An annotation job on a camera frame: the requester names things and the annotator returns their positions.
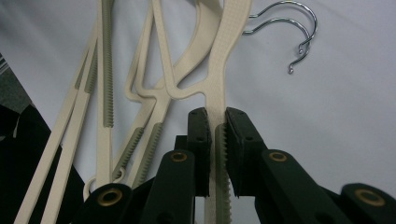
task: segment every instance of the curved metal hook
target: curved metal hook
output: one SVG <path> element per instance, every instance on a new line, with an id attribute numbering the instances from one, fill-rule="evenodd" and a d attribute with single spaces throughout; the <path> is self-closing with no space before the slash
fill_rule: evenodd
<path id="1" fill-rule="evenodd" d="M 290 24 L 296 26 L 297 28 L 299 28 L 299 29 L 304 33 L 304 35 L 305 35 L 306 38 L 309 37 L 308 31 L 306 30 L 306 28 L 305 28 L 303 25 L 301 25 L 299 22 L 297 22 L 297 21 L 295 21 L 295 20 L 292 20 L 292 19 L 289 19 L 289 18 L 275 18 L 275 19 L 271 19 L 271 20 L 265 21 L 265 22 L 263 22 L 262 24 L 260 24 L 259 26 L 257 26 L 256 28 L 254 28 L 253 30 L 244 31 L 243 35 L 252 35 L 252 34 L 254 34 L 255 32 L 257 32 L 258 30 L 260 30 L 262 27 L 264 27 L 264 26 L 266 26 L 266 25 L 269 25 L 269 24 L 271 24 L 271 23 L 280 22 L 280 21 L 288 22 L 288 23 L 290 23 Z M 303 54 L 302 56 L 300 56 L 300 58 L 298 58 L 297 60 L 295 60 L 295 61 L 293 61 L 292 63 L 289 64 L 289 74 L 292 74 L 292 73 L 294 72 L 293 66 L 294 66 L 295 64 L 299 63 L 300 61 L 302 61 L 302 60 L 306 57 L 306 55 L 308 55 L 308 53 L 309 53 L 309 48 L 311 47 L 311 42 L 308 41 L 307 43 L 308 43 L 308 44 L 307 44 L 306 47 L 305 47 L 305 52 L 304 52 L 304 54 Z"/>
<path id="2" fill-rule="evenodd" d="M 302 43 L 298 46 L 299 53 L 300 53 L 300 54 L 303 54 L 303 53 L 304 53 L 304 51 L 303 51 L 303 45 L 305 45 L 306 43 L 310 42 L 310 41 L 315 37 L 315 34 L 316 34 L 316 32 L 317 32 L 317 29 L 318 29 L 318 19 L 317 19 L 317 16 L 315 15 L 314 11 L 311 10 L 311 8 L 309 8 L 308 6 L 306 6 L 306 5 L 302 4 L 302 3 L 299 3 L 299 2 L 294 2 L 294 1 L 281 1 L 281 2 L 277 2 L 277 3 L 273 3 L 271 6 L 265 8 L 264 10 L 262 10 L 261 12 L 259 12 L 259 13 L 257 13 L 257 14 L 250 15 L 249 18 L 250 18 L 250 19 L 258 18 L 258 17 L 260 17 L 262 14 L 264 14 L 264 12 L 266 12 L 267 10 L 269 10 L 271 7 L 275 7 L 275 6 L 282 5 L 282 4 L 293 4 L 293 5 L 295 5 L 295 6 L 302 7 L 302 8 L 305 9 L 309 14 L 311 14 L 312 19 L 314 20 L 314 31 L 313 31 L 312 35 L 310 35 L 304 42 L 302 42 Z M 243 35 L 253 35 L 253 34 L 256 33 L 257 31 L 259 31 L 262 27 L 263 27 L 263 26 L 260 26 L 260 25 L 259 25 L 258 27 L 254 28 L 254 29 L 252 30 L 251 33 L 245 33 L 245 32 L 244 32 Z"/>

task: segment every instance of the hanger hook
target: hanger hook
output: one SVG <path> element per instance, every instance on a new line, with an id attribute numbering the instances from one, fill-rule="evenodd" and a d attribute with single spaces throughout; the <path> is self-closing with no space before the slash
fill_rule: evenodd
<path id="1" fill-rule="evenodd" d="M 269 24 L 274 23 L 274 22 L 281 22 L 281 21 L 282 22 L 287 22 L 287 23 L 290 23 L 290 24 L 296 26 L 297 28 L 299 28 L 304 33 L 306 38 L 309 37 L 308 31 L 306 30 L 306 28 L 303 25 L 301 25 L 299 22 L 297 22 L 295 20 L 292 20 L 292 19 L 289 19 L 289 18 L 274 18 L 274 19 L 271 19 L 271 20 L 263 22 L 262 24 L 260 24 L 259 26 L 257 26 L 254 29 L 260 30 L 262 27 L 264 27 L 266 25 L 269 25 Z M 253 31 L 253 30 L 252 31 L 244 31 L 244 34 L 245 34 L 245 32 L 248 32 L 248 34 L 251 35 L 251 34 L 254 34 L 257 31 L 257 30 L 256 31 Z M 289 64 L 289 74 L 292 74 L 294 72 L 293 66 L 295 64 L 299 63 L 300 61 L 302 61 L 306 57 L 306 55 L 308 55 L 310 47 L 311 47 L 311 42 L 308 41 L 307 45 L 305 47 L 304 54 L 301 55 L 297 60 L 295 60 L 295 61 L 293 61 L 292 63 Z"/>
<path id="2" fill-rule="evenodd" d="M 257 14 L 250 15 L 249 18 L 250 18 L 250 19 L 259 18 L 262 14 L 264 14 L 266 11 L 268 11 L 271 7 L 275 7 L 275 6 L 283 5 L 283 4 L 293 4 L 293 5 L 295 5 L 295 6 L 302 7 L 303 9 L 305 9 L 305 11 L 307 11 L 307 12 L 308 12 L 309 14 L 311 14 L 311 16 L 312 16 L 312 19 L 313 19 L 313 21 L 314 21 L 314 31 L 312 32 L 312 35 L 310 35 L 310 36 L 309 36 L 304 42 L 302 42 L 302 43 L 299 45 L 299 47 L 298 47 L 298 49 L 299 49 L 299 51 L 298 51 L 299 54 L 303 54 L 303 53 L 304 53 L 303 45 L 307 44 L 308 42 L 310 42 L 310 41 L 315 37 L 315 34 L 316 34 L 316 32 L 317 32 L 317 29 L 318 29 L 318 19 L 317 19 L 317 16 L 315 15 L 314 11 L 311 10 L 311 8 L 309 8 L 308 6 L 306 6 L 306 5 L 302 4 L 302 3 L 299 3 L 299 2 L 294 2 L 294 1 L 281 1 L 281 2 L 273 3 L 271 6 L 265 8 L 264 10 L 262 10 L 261 12 L 259 12 L 259 13 L 257 13 Z M 260 25 L 259 25 L 259 26 L 257 26 L 256 28 L 254 28 L 254 29 L 251 30 L 251 31 L 244 31 L 243 35 L 253 35 L 253 34 L 256 33 L 257 31 L 259 31 L 262 27 L 263 27 L 263 26 L 260 26 Z"/>

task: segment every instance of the gray ridged strip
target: gray ridged strip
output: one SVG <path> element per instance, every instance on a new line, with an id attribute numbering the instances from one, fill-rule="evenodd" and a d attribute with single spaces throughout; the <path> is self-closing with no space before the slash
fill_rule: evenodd
<path id="1" fill-rule="evenodd" d="M 146 181 L 146 177 L 149 172 L 149 166 L 151 165 L 151 160 L 152 157 L 154 156 L 155 148 L 157 147 L 162 131 L 163 131 L 163 124 L 156 123 L 149 137 L 148 146 L 146 148 L 145 155 L 140 163 L 142 169 L 139 169 L 136 174 L 136 179 L 138 181 L 134 182 L 134 184 L 132 185 L 132 189 L 139 187 L 141 184 L 143 184 Z"/>
<path id="2" fill-rule="evenodd" d="M 76 81 L 76 84 L 75 84 L 75 89 L 76 90 L 79 89 L 79 84 L 81 84 L 82 74 L 84 73 L 84 67 L 85 67 L 85 62 L 87 62 L 87 57 L 88 57 L 88 54 L 85 55 L 84 63 L 82 64 L 81 68 L 79 69 L 78 78 L 77 78 L 77 81 Z"/>
<path id="3" fill-rule="evenodd" d="M 215 130 L 216 150 L 216 223 L 231 223 L 230 182 L 227 175 L 226 126 L 220 124 Z"/>
<path id="4" fill-rule="evenodd" d="M 111 2 L 103 0 L 103 57 L 104 57 L 104 126 L 113 127 L 113 67 L 111 56 Z"/>
<path id="5" fill-rule="evenodd" d="M 98 55 L 97 55 L 97 45 L 95 45 L 95 50 L 92 55 L 92 62 L 90 67 L 90 72 L 88 74 L 87 84 L 85 85 L 85 92 L 92 94 L 93 89 L 96 84 L 97 72 L 98 72 Z"/>
<path id="6" fill-rule="evenodd" d="M 122 156 L 120 157 L 119 162 L 113 171 L 113 179 L 117 179 L 120 177 L 120 168 L 125 168 L 129 159 L 131 159 L 134 150 L 136 149 L 137 144 L 139 143 L 140 138 L 142 137 L 144 129 L 136 128 L 132 137 L 129 139 L 128 145 L 122 152 Z"/>

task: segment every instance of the brass rivet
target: brass rivet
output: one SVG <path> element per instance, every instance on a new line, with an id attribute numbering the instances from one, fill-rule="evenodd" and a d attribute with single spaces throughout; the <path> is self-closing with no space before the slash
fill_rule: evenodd
<path id="1" fill-rule="evenodd" d="M 372 206 L 381 207 L 385 205 L 385 200 L 369 189 L 357 189 L 355 190 L 355 195 L 362 202 Z"/>
<path id="2" fill-rule="evenodd" d="M 172 161 L 184 161 L 187 159 L 187 155 L 182 152 L 174 152 L 171 155 Z"/>
<path id="3" fill-rule="evenodd" d="M 99 194 L 97 202 L 103 207 L 107 207 L 119 202 L 121 198 L 122 191 L 119 189 L 107 189 Z"/>
<path id="4" fill-rule="evenodd" d="M 285 154 L 280 152 L 271 152 L 269 156 L 273 161 L 285 161 L 288 159 Z"/>

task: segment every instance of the white table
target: white table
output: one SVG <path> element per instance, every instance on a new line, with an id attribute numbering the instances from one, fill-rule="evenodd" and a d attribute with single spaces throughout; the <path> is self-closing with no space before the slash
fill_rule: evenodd
<path id="1" fill-rule="evenodd" d="M 252 12 L 274 2 L 255 1 Z M 361 182 L 396 197 L 396 2 L 301 2 L 318 17 L 318 34 L 308 57 L 288 75 L 287 66 L 296 59 L 304 36 L 286 23 L 243 36 L 227 64 L 227 105 L 246 111 L 266 145 L 288 151 L 321 186 L 338 193 L 346 183 Z M 123 84 L 147 6 L 146 0 L 116 1 L 113 8 L 114 154 L 139 109 L 124 97 Z M 163 10 L 175 62 L 192 35 L 193 1 L 166 0 Z M 94 0 L 0 1 L 0 51 L 50 127 L 95 15 Z M 297 10 L 278 7 L 266 18 L 275 16 L 294 18 L 312 31 L 312 22 Z M 147 86 L 162 75 L 153 36 Z M 182 86 L 202 78 L 206 68 L 207 62 Z M 188 112 L 203 105 L 203 96 L 172 103 L 150 177 L 162 155 L 173 149 L 175 136 L 186 134 Z M 95 172 L 95 120 L 96 95 L 74 162 L 84 180 Z M 197 205 L 199 223 L 202 211 Z M 258 222 L 251 198 L 233 200 L 233 222 Z"/>

